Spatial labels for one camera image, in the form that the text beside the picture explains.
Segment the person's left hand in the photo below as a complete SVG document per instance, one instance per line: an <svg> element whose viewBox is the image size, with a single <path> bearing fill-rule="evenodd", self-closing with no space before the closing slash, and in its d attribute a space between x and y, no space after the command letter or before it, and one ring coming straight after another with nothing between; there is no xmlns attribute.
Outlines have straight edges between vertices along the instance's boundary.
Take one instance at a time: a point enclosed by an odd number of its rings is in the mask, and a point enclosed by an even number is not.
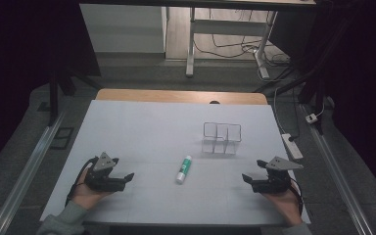
<svg viewBox="0 0 376 235"><path fill-rule="evenodd" d="M94 208L102 199L112 195L112 192L98 192L91 190L84 182L88 169L86 168L75 183L75 188L71 200L77 205L90 210Z"/></svg>

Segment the person's right hand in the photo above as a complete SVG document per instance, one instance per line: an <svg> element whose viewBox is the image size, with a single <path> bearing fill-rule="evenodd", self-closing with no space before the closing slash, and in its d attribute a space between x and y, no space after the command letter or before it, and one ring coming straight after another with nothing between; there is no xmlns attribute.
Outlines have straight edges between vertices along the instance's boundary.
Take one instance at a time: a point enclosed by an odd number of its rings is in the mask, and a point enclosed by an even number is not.
<svg viewBox="0 0 376 235"><path fill-rule="evenodd" d="M292 184L293 189L279 194L263 194L269 200L277 211L283 216L289 226L297 226L303 223L299 209L299 200L295 194L296 185Z"/></svg>

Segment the wooden table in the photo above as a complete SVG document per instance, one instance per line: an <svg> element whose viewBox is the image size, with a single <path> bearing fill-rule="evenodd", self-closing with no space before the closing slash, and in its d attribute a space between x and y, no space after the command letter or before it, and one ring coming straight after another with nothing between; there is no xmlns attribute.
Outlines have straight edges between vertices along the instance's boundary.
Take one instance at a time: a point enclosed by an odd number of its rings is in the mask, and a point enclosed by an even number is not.
<svg viewBox="0 0 376 235"><path fill-rule="evenodd" d="M210 91L174 91L143 89L101 89L96 100L170 102L223 105L267 105L266 97L260 93L210 92Z"/></svg>

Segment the white table mat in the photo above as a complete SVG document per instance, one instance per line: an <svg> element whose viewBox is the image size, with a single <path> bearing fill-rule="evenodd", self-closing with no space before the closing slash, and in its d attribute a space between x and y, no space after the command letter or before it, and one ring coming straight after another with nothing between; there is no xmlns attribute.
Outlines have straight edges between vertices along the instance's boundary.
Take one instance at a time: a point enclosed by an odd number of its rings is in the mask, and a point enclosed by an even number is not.
<svg viewBox="0 0 376 235"><path fill-rule="evenodd" d="M242 126L235 155L202 151L205 122ZM93 101L44 210L59 214L82 166L106 152L119 158L112 175L134 172L121 192L103 199L89 222L138 225L260 226L283 222L276 208L242 174L266 176L257 160L287 155L268 105ZM176 175L192 163L182 184Z"/></svg>

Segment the aluminium rail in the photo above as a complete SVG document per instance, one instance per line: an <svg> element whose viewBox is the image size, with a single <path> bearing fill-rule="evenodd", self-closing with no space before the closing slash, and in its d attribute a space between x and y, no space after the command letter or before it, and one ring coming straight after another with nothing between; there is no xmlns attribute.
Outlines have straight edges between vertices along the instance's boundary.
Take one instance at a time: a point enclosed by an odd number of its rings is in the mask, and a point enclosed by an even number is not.
<svg viewBox="0 0 376 235"><path fill-rule="evenodd" d="M359 199L353 192L350 183L346 179L342 168L340 167L336 155L328 143L325 124L328 119L328 112L323 111L322 118L317 123L310 124L309 130L313 140L319 149L326 168L332 178L337 191L351 217L352 223L359 235L376 235L373 226L366 216Z"/></svg>
<svg viewBox="0 0 376 235"><path fill-rule="evenodd" d="M60 114L54 119L52 124L44 129L44 132L36 144L28 161L26 162L23 171L4 202L0 210L0 235L5 235L9 226L11 225L14 216L20 207L21 202L24 199L24 196L33 178L35 177L35 174L38 171L65 115L66 112L61 111Z"/></svg>

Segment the white power strip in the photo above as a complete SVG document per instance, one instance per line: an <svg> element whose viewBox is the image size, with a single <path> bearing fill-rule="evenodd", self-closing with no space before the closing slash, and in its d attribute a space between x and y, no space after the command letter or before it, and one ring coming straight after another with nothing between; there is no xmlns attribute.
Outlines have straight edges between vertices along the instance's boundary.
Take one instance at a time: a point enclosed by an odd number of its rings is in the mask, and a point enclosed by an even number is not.
<svg viewBox="0 0 376 235"><path fill-rule="evenodd" d="M283 139L283 142L286 148L289 150L289 153L291 154L294 160L299 160L304 157L298 145L295 143L294 137L291 134L284 133L281 135L281 137Z"/></svg>

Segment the black stand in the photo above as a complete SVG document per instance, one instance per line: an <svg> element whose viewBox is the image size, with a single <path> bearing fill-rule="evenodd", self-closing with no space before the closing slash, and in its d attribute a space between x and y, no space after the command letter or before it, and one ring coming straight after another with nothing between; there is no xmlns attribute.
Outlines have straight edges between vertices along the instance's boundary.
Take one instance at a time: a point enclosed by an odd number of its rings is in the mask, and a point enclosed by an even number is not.
<svg viewBox="0 0 376 235"><path fill-rule="evenodd" d="M59 104L58 104L58 90L61 89L64 95L72 96L76 87L72 82L72 79L76 77L80 81L86 83L87 85L95 88L96 90L103 89L103 86L96 81L92 80L90 77L85 75L78 70L71 67L65 67L63 69L55 70L49 79L50 87L50 120L48 125L52 126L58 115L59 115Z"/></svg>
<svg viewBox="0 0 376 235"><path fill-rule="evenodd" d="M327 64L332 61L332 54L337 50L350 23L351 21L348 19L341 19L338 22L332 23L329 26L329 30L326 31L323 36L320 35L320 31L312 33L309 36L309 43L306 46L303 57L299 59L294 66L288 66L285 72L257 88L255 93L261 92L267 87L279 82L281 79L284 79L287 75L291 74L295 68L301 68L304 73L301 73L299 78L278 87L275 91L269 93L269 96L274 97L275 95L280 95L303 84L304 87L298 96L298 101L300 104L307 104L312 98L315 98L313 114L316 119L311 120L310 123L314 123L318 132L323 134L321 120L324 112L324 73Z"/></svg>

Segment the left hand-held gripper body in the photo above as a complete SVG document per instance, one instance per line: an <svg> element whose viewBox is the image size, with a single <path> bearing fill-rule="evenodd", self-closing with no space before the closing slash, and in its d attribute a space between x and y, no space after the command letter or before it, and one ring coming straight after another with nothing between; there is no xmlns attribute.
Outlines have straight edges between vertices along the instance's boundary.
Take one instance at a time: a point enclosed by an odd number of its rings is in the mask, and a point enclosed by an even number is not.
<svg viewBox="0 0 376 235"><path fill-rule="evenodd" d="M85 184L93 191L117 192L123 191L125 182L123 178L110 178L116 164L106 152L96 158L96 162L91 166L85 177Z"/></svg>

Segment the clear three-compartment holder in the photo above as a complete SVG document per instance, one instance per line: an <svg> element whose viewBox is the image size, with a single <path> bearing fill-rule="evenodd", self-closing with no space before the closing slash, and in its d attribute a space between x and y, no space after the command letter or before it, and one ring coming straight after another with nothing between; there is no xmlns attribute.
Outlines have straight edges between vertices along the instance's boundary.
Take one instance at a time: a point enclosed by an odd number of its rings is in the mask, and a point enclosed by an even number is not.
<svg viewBox="0 0 376 235"><path fill-rule="evenodd" d="M242 141L242 126L233 123L205 122L202 151L208 154L235 155Z"/></svg>

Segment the black floor frame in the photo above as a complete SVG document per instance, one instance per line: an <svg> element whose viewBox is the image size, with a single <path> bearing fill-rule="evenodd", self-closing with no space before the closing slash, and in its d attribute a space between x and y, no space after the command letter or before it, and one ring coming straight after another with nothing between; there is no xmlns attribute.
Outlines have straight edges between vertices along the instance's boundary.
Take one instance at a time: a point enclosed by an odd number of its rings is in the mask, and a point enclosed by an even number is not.
<svg viewBox="0 0 376 235"><path fill-rule="evenodd" d="M73 127L60 127L50 145L52 150L65 150L72 138L74 128Z"/></svg>

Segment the white cabinet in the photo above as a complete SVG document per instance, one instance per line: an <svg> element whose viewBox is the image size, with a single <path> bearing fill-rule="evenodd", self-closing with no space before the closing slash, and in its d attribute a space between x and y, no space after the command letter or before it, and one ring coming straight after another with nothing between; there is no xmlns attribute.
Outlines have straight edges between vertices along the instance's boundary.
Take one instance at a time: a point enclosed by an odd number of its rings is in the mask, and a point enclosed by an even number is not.
<svg viewBox="0 0 376 235"><path fill-rule="evenodd" d="M165 52L165 7L80 4L96 52Z"/></svg>

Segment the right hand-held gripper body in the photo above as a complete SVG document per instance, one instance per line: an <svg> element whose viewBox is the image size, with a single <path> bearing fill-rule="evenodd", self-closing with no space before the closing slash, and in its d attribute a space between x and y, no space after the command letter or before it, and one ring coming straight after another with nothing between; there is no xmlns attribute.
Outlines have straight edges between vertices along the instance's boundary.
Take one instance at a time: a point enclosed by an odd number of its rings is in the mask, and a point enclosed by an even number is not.
<svg viewBox="0 0 376 235"><path fill-rule="evenodd" d="M255 180L252 189L255 193L277 194L286 192L291 186L291 177L288 173L292 169L301 169L303 166L290 162L280 157L274 157L268 162L265 170L267 178L265 180Z"/></svg>

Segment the green and white glue stick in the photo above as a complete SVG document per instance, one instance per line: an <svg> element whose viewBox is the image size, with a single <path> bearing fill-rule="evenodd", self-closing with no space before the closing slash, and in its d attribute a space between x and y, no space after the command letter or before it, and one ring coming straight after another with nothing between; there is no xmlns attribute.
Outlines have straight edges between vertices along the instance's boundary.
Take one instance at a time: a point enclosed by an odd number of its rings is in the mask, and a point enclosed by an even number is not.
<svg viewBox="0 0 376 235"><path fill-rule="evenodd" d="M185 180L185 177L189 171L189 168L191 166L191 163L192 163L192 157L191 156L187 156L184 158L181 166L180 166L180 169L176 175L176 182L178 184L182 184Z"/></svg>

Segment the white-legged desk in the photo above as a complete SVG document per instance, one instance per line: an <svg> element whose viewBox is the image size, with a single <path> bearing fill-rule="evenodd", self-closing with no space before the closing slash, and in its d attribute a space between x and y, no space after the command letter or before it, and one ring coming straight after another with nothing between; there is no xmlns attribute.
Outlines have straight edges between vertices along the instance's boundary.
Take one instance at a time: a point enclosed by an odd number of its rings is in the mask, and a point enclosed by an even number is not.
<svg viewBox="0 0 376 235"><path fill-rule="evenodd" d="M189 24L189 44L186 64L186 76L192 77L194 74L194 37L196 34L220 34L220 35L240 35L257 36L261 42L253 55L258 64L258 71L262 78L269 79L269 74L263 60L263 53L268 41L270 32L274 25L277 13L275 11L267 12L267 19L264 23L254 22L234 22L219 20L197 20L195 17L196 9L190 9Z"/></svg>

